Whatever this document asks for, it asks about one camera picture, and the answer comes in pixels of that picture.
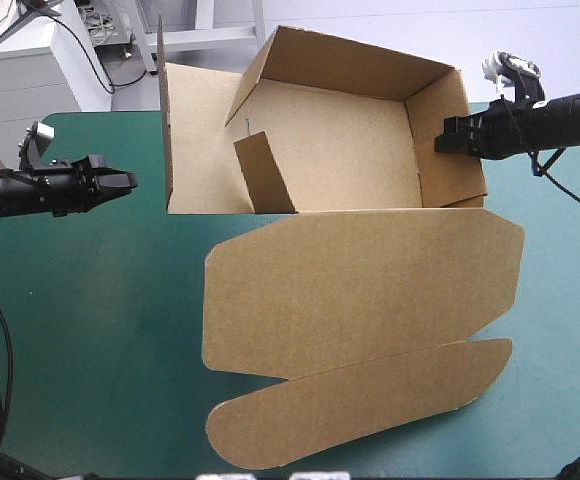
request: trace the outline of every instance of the box lid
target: box lid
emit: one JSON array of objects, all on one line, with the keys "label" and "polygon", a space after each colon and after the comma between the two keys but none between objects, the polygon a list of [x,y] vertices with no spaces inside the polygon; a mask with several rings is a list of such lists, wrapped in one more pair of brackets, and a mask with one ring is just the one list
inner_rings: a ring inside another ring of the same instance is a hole
[{"label": "box lid", "polygon": [[465,340],[513,304],[523,229],[487,210],[301,214],[206,260],[208,368],[298,378]]},{"label": "box lid", "polygon": [[212,447],[247,469],[286,465],[479,397],[512,352],[507,339],[458,342],[289,380],[216,406]]}]

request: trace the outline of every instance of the metal stand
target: metal stand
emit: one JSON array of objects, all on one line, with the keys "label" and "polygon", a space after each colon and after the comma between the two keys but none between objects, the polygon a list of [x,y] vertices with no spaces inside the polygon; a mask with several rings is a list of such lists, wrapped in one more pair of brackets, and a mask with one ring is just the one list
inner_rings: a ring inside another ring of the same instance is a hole
[{"label": "metal stand", "polygon": [[[119,0],[125,7],[130,28],[141,52],[141,58],[149,72],[157,67],[152,57],[157,53],[157,35],[146,33],[145,19],[137,0]],[[266,41],[263,0],[252,0],[254,26],[214,28],[214,0],[197,0],[195,29],[178,32],[164,32],[163,39],[167,52],[205,50],[210,48],[257,45]]]}]

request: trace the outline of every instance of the drawer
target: drawer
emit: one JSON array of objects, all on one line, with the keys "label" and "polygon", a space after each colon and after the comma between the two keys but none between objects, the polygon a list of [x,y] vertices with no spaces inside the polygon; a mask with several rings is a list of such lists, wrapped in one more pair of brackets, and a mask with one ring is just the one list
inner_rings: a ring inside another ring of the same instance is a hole
[{"label": "drawer", "polygon": [[60,83],[66,80],[50,53],[0,60],[0,92]]},{"label": "drawer", "polygon": [[79,105],[65,83],[0,92],[0,122],[78,111]]}]

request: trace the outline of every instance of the open cardboard box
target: open cardboard box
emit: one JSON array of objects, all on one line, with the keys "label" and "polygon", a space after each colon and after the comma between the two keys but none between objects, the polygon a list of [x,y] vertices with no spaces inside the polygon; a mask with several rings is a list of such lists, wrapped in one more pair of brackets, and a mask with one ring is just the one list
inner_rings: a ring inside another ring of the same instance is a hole
[{"label": "open cardboard box", "polygon": [[288,27],[244,75],[161,67],[170,213],[483,205],[480,161],[433,148],[454,67]]},{"label": "open cardboard box", "polygon": [[207,432],[268,468],[457,409],[511,342],[468,342],[514,302],[520,227],[482,207],[478,159],[434,151],[468,114],[449,65],[279,27],[245,72],[165,64],[173,214],[299,213],[206,261],[204,363],[288,379]]}]

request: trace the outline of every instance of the cardboard flap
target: cardboard flap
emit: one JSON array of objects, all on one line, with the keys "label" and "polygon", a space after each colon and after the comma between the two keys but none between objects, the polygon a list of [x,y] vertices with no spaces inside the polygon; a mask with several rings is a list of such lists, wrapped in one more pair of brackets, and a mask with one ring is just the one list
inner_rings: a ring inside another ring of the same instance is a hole
[{"label": "cardboard flap", "polygon": [[234,144],[255,213],[295,213],[265,132]]},{"label": "cardboard flap", "polygon": [[168,72],[166,71],[166,53],[163,45],[163,21],[159,15],[157,31],[157,70],[159,71],[159,103],[161,106],[161,132],[163,135],[163,158],[166,174],[166,209],[172,195],[172,139],[170,134],[170,95],[168,93]]},{"label": "cardboard flap", "polygon": [[259,78],[405,100],[452,70],[450,65],[375,45],[279,26],[244,75],[228,120]]},{"label": "cardboard flap", "polygon": [[261,50],[259,50],[257,56],[254,57],[254,60],[252,60],[252,63],[243,74],[243,77],[241,77],[239,88],[237,88],[237,91],[234,94],[232,105],[228,111],[228,117],[225,120],[226,125],[230,122],[232,117],[234,117],[234,114],[237,112],[237,110],[239,110],[239,107],[241,107],[243,102],[245,102],[246,99],[250,96],[257,83],[259,83],[259,78],[261,78],[261,71],[263,70],[266,60],[268,59],[268,52],[270,51],[270,47],[272,46],[272,42],[274,41],[276,33],[277,32],[274,31],[272,35],[270,35],[270,38],[268,38]]},{"label": "cardboard flap", "polygon": [[206,431],[233,465],[286,465],[472,402],[511,351],[507,339],[460,342],[290,380],[218,405]]},{"label": "cardboard flap", "polygon": [[208,368],[297,378],[465,340],[514,302],[523,230],[483,209],[297,215],[206,260]]},{"label": "cardboard flap", "polygon": [[406,101],[424,207],[442,207],[486,194],[481,160],[457,153],[438,153],[434,139],[443,120],[470,114],[460,72],[454,70]]}]

